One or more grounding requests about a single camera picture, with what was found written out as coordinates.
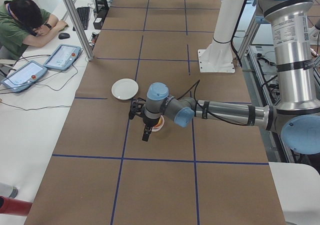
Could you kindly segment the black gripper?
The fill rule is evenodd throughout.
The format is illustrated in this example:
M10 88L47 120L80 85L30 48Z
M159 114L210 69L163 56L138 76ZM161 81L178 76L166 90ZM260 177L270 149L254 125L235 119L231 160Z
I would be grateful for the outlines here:
M148 109L144 109L142 113L142 120L145 124L142 141L147 142L150 134L152 133L152 127L155 127L160 121L161 114L150 112Z

